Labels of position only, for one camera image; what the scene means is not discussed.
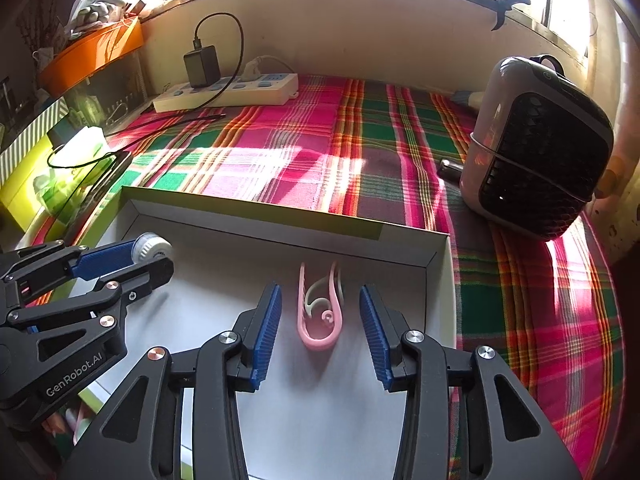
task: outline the orange container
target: orange container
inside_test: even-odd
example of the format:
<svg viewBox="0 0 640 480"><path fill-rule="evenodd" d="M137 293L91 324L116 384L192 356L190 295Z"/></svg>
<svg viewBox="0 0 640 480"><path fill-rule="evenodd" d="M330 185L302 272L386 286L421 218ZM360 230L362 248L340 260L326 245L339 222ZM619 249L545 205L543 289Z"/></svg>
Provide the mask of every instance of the orange container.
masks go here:
<svg viewBox="0 0 640 480"><path fill-rule="evenodd" d="M60 52L38 76L40 86L57 99L82 79L144 44L138 17L101 28Z"/></svg>

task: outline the black cable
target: black cable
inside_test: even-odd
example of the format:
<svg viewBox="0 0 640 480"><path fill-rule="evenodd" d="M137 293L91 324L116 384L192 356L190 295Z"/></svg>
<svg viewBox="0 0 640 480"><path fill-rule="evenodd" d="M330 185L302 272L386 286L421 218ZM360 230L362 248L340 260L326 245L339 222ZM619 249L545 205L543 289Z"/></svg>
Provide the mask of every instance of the black cable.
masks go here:
<svg viewBox="0 0 640 480"><path fill-rule="evenodd" d="M238 20L238 18L236 18L233 14L231 14L230 12L214 12L212 14L208 14L207 16L205 16L204 18L202 18L199 22L198 25L196 25L194 34L193 34L193 46L198 49L198 48L202 48L202 42L200 41L200 38L198 38L198 30L200 29L200 25L202 25L202 23L204 23L206 20L208 20L209 18L213 18L214 16L229 16L231 18L233 18L236 22L236 24L238 24L238 30L240 31L240 57L238 59L238 66L236 66L236 70L234 72L234 74L231 76L231 78L229 78L229 81L226 82L226 84L209 100L204 101L203 104L192 108L191 110L187 110L185 112L182 112L181 114L174 114L172 116L168 116L168 117L160 117L160 118L156 118L154 120L151 121L147 121L146 123L143 124L139 124L137 126L130 126L129 128L124 128L123 130L120 130L119 132L114 132L113 134L108 135L107 137L111 137L114 136L116 134L121 134L124 132L128 132L128 131L132 131L132 130L137 130L139 128L142 128L143 126L147 126L148 124L151 123L155 123L156 121L162 121L162 120L167 120L173 117L181 117L186 115L189 112L193 112L195 110L200 110L201 108L206 107L207 105L209 105L212 101L214 101L215 99L217 99L218 97L220 97L220 95L222 94L222 92L224 92L227 88L229 88L231 86L231 83L234 82L234 80L236 79L236 77L238 77L238 74L240 73L240 69L242 68L242 59L244 57L244 29L242 28L242 23L240 23L240 20ZM217 118L221 119L224 116L224 114L219 115ZM185 123L191 123L193 121L199 121L202 119L207 119L207 117L203 117L203 118L193 118L193 119L188 119L185 121L178 121L175 124L169 124L168 126L164 126L162 128L159 128L157 130L154 130L152 132L149 132L148 134L140 137L139 139L134 140L133 142L130 142L129 144L127 144L126 146L124 146L123 148L119 148L118 150L116 150L115 152L108 152L105 153L103 156L99 157L99 158L95 158L94 160L89 160L88 162L84 162L82 164L76 164L74 166L56 166L53 165L51 163L51 157L53 155L55 155L60 149L62 149L64 147L64 144L60 147L58 147L58 149L54 150L52 153L49 154L49 156L47 157L47 165L50 168L53 168L54 170L76 170L78 168L84 168L86 166L89 166L91 164L96 164L102 160L105 160L106 158L109 158L110 156L116 155L117 153L123 152L125 150L127 150L128 148L130 148L131 146L141 142L142 140L148 139L150 136L158 134L160 132L163 132L169 128L172 128L173 126L178 126L180 124L185 124Z"/></svg>
<svg viewBox="0 0 640 480"><path fill-rule="evenodd" d="M131 146L136 145L139 142L142 142L142 140L148 139L149 137L151 137L151 136L153 136L155 134L158 134L158 133L160 133L162 131L168 130L169 128L173 128L174 126L181 126L182 124L193 123L195 121L202 121L202 120L205 120L205 119L220 120L220 119L224 118L225 116L226 116L226 114L213 114L213 115L207 115L207 116L204 116L204 117L194 117L194 118L191 118L191 119L185 119L183 121L178 121L177 123L169 124L168 126L164 126L163 128L160 128L159 130L154 130L152 132L149 132L148 134L143 135L139 139L132 140L129 144L126 144L122 148L117 149L115 152L107 152L107 153L105 153L103 156L101 156L99 158L94 158L94 160L90 160L89 162L84 162L82 164L76 164L74 166L56 166L55 164L51 163L51 161L50 161L51 157L54 156L57 152L59 152L60 149L62 149L62 146L59 146L52 153L49 153L49 156L47 157L47 165L50 168L53 168L55 170L77 170L78 168L84 168L84 167L89 166L91 164L98 163L101 160L105 160L106 158L109 158L110 156L117 155L118 153L124 152L124 151L128 150Z"/></svg>

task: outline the portable fan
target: portable fan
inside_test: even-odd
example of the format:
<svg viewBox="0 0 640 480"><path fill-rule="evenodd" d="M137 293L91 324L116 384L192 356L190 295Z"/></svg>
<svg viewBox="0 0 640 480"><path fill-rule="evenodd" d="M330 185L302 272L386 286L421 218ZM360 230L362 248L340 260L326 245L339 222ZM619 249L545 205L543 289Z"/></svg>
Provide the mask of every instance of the portable fan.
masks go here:
<svg viewBox="0 0 640 480"><path fill-rule="evenodd" d="M471 209L543 240L591 200L613 146L605 113L551 61L557 72L521 57L496 65L460 179Z"/></svg>

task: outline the black hook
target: black hook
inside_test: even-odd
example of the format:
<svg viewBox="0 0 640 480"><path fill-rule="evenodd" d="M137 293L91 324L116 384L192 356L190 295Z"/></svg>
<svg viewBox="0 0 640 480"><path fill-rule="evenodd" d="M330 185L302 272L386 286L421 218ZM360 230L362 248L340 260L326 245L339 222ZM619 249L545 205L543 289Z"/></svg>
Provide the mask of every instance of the black hook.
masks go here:
<svg viewBox="0 0 640 480"><path fill-rule="evenodd" d="M495 12L498 15L498 21L495 23L495 27L491 30L498 30L504 25L505 13L507 10L511 10L515 4L531 5L531 0L497 0L497 2L498 6Z"/></svg>

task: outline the pink hanger clip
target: pink hanger clip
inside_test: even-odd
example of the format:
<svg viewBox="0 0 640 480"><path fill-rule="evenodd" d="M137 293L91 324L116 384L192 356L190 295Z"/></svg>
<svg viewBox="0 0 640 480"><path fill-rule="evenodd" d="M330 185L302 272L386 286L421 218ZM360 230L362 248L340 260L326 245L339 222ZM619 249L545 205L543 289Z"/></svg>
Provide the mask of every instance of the pink hanger clip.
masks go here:
<svg viewBox="0 0 640 480"><path fill-rule="evenodd" d="M311 295L323 285L328 287L329 298L319 296L309 303ZM309 350L320 352L335 345L342 330L341 307L343 304L342 282L337 262L332 264L329 276L315 282L306 292L305 264L300 265L298 334ZM323 309L322 314L318 314L320 307Z"/></svg>

